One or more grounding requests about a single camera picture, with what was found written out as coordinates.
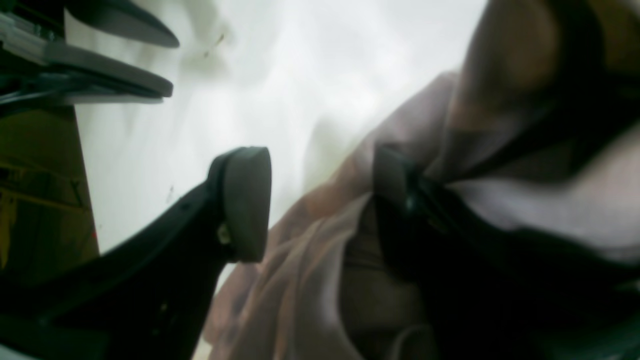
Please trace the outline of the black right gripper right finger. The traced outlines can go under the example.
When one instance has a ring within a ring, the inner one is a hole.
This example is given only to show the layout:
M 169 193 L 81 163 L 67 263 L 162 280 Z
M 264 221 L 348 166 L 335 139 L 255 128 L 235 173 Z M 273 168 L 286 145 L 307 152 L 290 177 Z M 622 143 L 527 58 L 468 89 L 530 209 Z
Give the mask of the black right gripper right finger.
M 384 261 L 418 285 L 442 360 L 639 358 L 637 265 L 489 225 L 385 146 L 373 178 Z

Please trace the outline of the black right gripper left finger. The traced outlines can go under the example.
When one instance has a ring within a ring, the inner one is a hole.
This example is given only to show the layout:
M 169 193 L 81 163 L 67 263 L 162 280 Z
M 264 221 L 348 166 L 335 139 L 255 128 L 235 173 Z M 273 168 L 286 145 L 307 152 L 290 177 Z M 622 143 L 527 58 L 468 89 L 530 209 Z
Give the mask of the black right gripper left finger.
M 227 264 L 265 255 L 264 146 L 215 158 L 204 182 L 119 246 L 49 281 L 1 285 L 3 360 L 189 360 Z

